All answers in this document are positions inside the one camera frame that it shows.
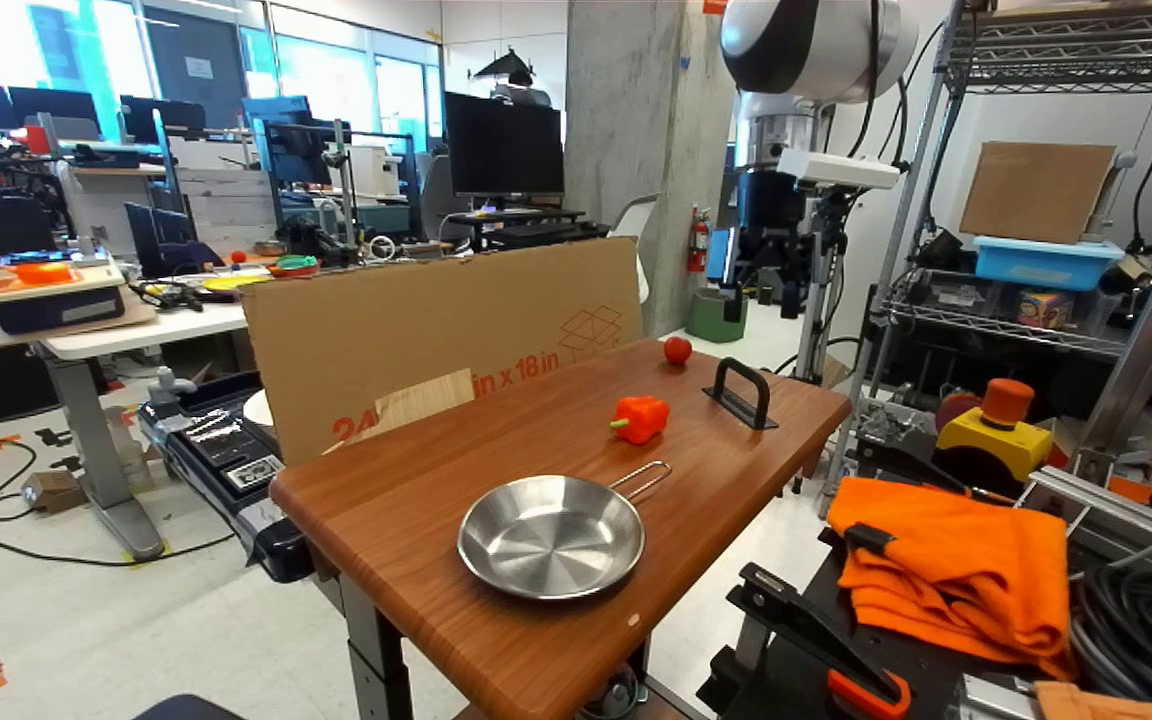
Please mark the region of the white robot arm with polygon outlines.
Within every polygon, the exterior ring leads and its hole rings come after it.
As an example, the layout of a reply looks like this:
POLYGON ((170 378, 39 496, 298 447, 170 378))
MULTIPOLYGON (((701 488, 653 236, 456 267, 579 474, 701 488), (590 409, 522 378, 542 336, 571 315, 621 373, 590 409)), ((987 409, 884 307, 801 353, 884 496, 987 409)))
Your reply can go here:
POLYGON ((874 105, 906 66, 924 0, 727 0, 718 61, 734 83, 734 267, 812 274, 812 192, 889 192, 892 160, 820 140, 840 105, 874 105))

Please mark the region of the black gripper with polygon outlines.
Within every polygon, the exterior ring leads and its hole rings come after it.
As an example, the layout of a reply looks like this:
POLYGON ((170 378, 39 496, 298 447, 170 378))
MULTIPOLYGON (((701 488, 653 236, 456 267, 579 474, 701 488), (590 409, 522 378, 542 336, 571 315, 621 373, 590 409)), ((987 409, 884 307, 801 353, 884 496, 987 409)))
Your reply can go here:
POLYGON ((743 167, 734 177, 734 273, 757 278, 776 273, 784 285, 812 278, 812 239, 802 230, 812 181, 787 172, 743 167))

